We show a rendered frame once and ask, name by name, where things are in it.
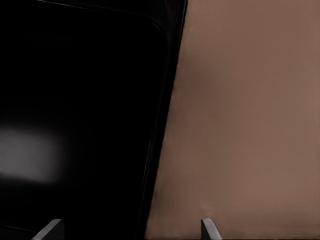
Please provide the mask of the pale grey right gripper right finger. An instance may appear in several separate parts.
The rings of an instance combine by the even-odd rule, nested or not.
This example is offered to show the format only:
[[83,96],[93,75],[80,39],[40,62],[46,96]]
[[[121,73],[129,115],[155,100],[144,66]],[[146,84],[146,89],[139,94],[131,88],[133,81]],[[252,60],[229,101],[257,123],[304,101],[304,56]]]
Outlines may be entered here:
[[210,218],[201,219],[201,240],[222,240],[222,237]]

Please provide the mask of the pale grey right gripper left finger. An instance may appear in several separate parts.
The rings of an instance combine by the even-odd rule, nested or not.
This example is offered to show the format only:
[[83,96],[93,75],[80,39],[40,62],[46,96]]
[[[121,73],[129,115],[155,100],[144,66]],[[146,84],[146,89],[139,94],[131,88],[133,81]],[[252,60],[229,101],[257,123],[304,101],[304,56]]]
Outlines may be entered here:
[[65,221],[63,219],[51,220],[31,240],[65,240]]

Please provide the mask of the black storage box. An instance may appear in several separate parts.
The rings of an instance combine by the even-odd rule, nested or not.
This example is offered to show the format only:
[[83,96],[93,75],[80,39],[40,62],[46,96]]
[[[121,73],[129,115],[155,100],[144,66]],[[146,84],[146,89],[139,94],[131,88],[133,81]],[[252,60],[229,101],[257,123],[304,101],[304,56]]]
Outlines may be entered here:
[[188,0],[0,0],[0,240],[144,240]]

